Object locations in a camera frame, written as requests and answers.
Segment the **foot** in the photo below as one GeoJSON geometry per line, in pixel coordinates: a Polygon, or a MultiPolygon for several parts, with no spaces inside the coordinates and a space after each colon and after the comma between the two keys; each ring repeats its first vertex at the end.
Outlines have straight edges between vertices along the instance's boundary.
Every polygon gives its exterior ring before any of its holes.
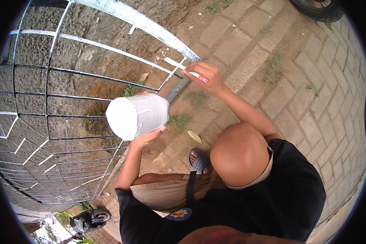
{"type": "MultiPolygon", "coordinates": [[[[190,163],[191,165],[194,164],[195,159],[198,156],[198,152],[196,151],[192,151],[191,155],[190,155],[190,163]]],[[[210,164],[209,166],[207,166],[205,169],[203,169],[203,174],[207,174],[207,173],[211,173],[213,171],[213,166],[210,164]]]]}

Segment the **white plastic bucket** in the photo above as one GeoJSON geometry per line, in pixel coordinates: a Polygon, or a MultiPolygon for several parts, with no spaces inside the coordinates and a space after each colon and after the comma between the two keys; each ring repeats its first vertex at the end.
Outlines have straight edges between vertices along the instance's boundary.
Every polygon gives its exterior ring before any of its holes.
{"type": "Polygon", "coordinates": [[[107,107],[107,121],[112,131],[124,141],[131,141],[165,125],[169,120],[169,102],[156,94],[120,97],[107,107]]]}

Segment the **paintbrush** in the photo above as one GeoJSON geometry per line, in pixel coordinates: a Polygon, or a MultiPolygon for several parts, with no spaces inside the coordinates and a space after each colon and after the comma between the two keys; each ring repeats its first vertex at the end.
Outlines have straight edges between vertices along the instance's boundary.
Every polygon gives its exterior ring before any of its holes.
{"type": "MultiPolygon", "coordinates": [[[[164,58],[164,61],[166,61],[167,63],[173,65],[173,66],[176,66],[178,68],[181,68],[182,70],[184,70],[186,67],[181,65],[180,63],[176,62],[176,61],[173,61],[172,59],[170,58],[164,58]]],[[[198,73],[195,73],[195,72],[189,72],[190,74],[192,74],[193,76],[197,77],[198,79],[200,79],[201,81],[204,81],[205,83],[208,83],[209,80],[206,79],[205,77],[203,77],[202,75],[198,74],[198,73]]]]}

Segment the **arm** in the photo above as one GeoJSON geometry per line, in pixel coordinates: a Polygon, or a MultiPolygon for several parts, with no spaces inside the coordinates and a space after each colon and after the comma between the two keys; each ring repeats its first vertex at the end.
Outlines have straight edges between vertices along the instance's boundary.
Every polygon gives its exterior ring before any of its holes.
{"type": "Polygon", "coordinates": [[[186,70],[182,71],[190,80],[201,86],[210,94],[215,95],[223,101],[238,117],[241,122],[251,124],[263,135],[267,142],[274,138],[281,138],[274,124],[252,105],[236,95],[229,87],[222,82],[218,67],[215,64],[208,64],[197,61],[189,64],[186,70]],[[201,81],[189,72],[196,72],[209,79],[208,83],[201,81]]]}
{"type": "Polygon", "coordinates": [[[140,174],[142,149],[150,140],[160,136],[166,128],[166,126],[163,126],[131,141],[129,152],[117,176],[116,188],[124,191],[130,190],[140,174]]]}

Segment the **man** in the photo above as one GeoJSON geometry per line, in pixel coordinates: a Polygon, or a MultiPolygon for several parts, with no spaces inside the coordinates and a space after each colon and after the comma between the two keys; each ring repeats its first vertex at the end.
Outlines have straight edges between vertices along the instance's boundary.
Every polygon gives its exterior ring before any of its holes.
{"type": "Polygon", "coordinates": [[[123,243],[306,241],[326,199],[316,169],[269,119],[223,84],[216,65],[198,61],[182,72],[241,123],[218,136],[210,158],[197,149],[189,153],[201,174],[138,177],[143,147],[166,127],[132,140],[116,185],[123,243]],[[162,218],[152,209],[175,212],[162,218]]]}

